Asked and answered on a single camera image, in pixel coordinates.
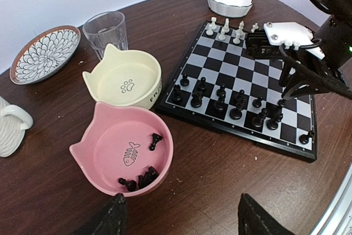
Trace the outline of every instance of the chessboard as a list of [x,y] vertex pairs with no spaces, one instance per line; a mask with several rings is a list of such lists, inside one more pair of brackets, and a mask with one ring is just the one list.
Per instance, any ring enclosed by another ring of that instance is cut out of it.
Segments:
[[[219,40],[223,25],[215,23],[217,28],[208,36],[210,24],[207,20],[201,26],[163,89],[156,111],[209,130],[247,138],[284,155],[315,161],[314,96],[283,102],[283,88],[279,86],[282,60],[253,59],[246,51],[246,32],[236,45],[233,39],[238,28],[230,27],[225,40]],[[311,131],[314,133],[309,138],[306,135]]]

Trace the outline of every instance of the drinking glass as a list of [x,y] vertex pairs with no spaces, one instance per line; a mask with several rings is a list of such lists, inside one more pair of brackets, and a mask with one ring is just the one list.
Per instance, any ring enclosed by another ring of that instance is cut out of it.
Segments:
[[109,43],[119,50],[128,50],[125,15],[119,11],[95,15],[83,25],[82,30],[99,60],[102,60]]

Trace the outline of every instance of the dark brown tabletop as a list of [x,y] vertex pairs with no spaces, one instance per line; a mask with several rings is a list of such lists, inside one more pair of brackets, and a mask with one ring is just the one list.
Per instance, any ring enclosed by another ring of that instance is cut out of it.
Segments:
[[[254,0],[245,30],[268,21],[317,26],[278,0]],[[164,85],[205,19],[206,0],[149,0],[122,10],[131,49],[154,55]],[[219,22],[224,18],[217,16]],[[240,19],[231,19],[238,26]],[[67,234],[110,196],[95,189],[69,152],[91,122],[94,100],[82,78],[98,59],[82,35],[72,59],[53,77],[15,85],[0,76],[0,95],[35,121],[20,148],[0,159],[0,234]],[[352,80],[352,62],[343,67]],[[154,192],[129,198],[128,234],[238,234],[241,193],[256,199],[295,234],[308,234],[352,161],[352,101],[316,96],[318,160],[307,163],[160,115],[174,139],[170,174]]]

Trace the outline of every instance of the chessboard border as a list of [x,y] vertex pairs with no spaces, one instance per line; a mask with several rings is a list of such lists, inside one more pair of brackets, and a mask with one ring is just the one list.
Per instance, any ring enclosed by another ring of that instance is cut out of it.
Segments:
[[[195,45],[197,44],[199,38],[202,36],[202,33],[205,27],[209,23],[211,23],[210,20],[205,20],[205,22],[201,25],[197,35],[194,37],[193,42],[186,50],[186,53],[183,56],[182,60],[178,63],[177,68],[170,75],[169,80],[167,80],[167,83],[165,86],[166,89],[163,89],[163,91],[161,92],[161,95],[158,97],[158,100],[156,101],[156,104],[155,104],[156,112],[159,112],[160,114],[165,114],[167,116],[176,118],[183,122],[187,122],[210,131],[214,131],[216,133],[226,132],[235,136],[252,140],[255,143],[255,145],[258,145],[259,147],[262,147],[264,149],[268,149],[274,152],[278,152],[283,155],[294,157],[296,159],[300,159],[307,162],[316,161],[317,160],[317,124],[316,124],[316,105],[315,105],[314,95],[310,95],[310,99],[311,99],[310,105],[311,105],[311,111],[312,111],[311,121],[312,121],[312,127],[315,130],[315,137],[312,139],[313,141],[312,150],[304,149],[300,146],[287,143],[279,139],[273,139],[273,138],[269,139],[270,137],[268,136],[267,136],[267,139],[265,139],[266,136],[261,133],[257,133],[250,129],[242,128],[239,126],[229,125],[227,122],[222,121],[221,119],[215,119],[211,117],[208,117],[207,119],[205,118],[206,116],[203,114],[192,112],[191,110],[188,110],[184,107],[179,107],[176,104],[171,104],[170,102],[167,102],[168,96],[172,92],[173,85],[175,84],[178,76],[180,76],[183,70],[183,66],[187,62],[189,56],[192,54],[192,51]],[[216,25],[220,27],[223,26],[223,24],[220,24],[218,22],[216,22]]]

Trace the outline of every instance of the pink cat-shaped bowl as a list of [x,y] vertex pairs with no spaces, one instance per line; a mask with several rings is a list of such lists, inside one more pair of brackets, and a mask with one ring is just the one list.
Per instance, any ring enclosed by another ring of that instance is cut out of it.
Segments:
[[[163,137],[154,151],[152,134]],[[155,190],[167,177],[173,157],[172,135],[165,122],[141,107],[115,107],[97,102],[92,122],[70,152],[88,181],[108,195],[140,196]],[[159,176],[150,185],[129,192],[118,179],[134,180],[153,166]]]

